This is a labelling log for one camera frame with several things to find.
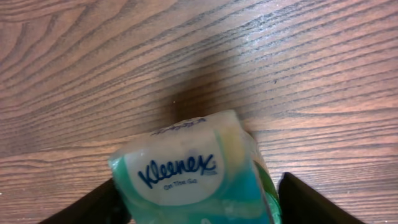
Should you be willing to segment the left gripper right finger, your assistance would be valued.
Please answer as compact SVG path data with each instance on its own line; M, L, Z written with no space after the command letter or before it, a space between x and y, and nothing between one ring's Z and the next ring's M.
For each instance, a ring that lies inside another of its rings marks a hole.
M364 224L290 172L283 174L278 193L283 223Z

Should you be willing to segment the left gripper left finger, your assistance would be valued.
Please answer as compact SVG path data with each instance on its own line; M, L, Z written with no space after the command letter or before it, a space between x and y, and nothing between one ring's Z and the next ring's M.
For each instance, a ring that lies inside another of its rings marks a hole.
M39 224L128 224L128 212L113 179Z

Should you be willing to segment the Kleenex tissue pocket pack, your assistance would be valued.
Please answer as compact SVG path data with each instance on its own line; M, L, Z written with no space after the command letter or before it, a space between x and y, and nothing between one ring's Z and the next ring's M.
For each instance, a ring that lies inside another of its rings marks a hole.
M136 223L281 223L279 196L233 110L147 133L109 158Z

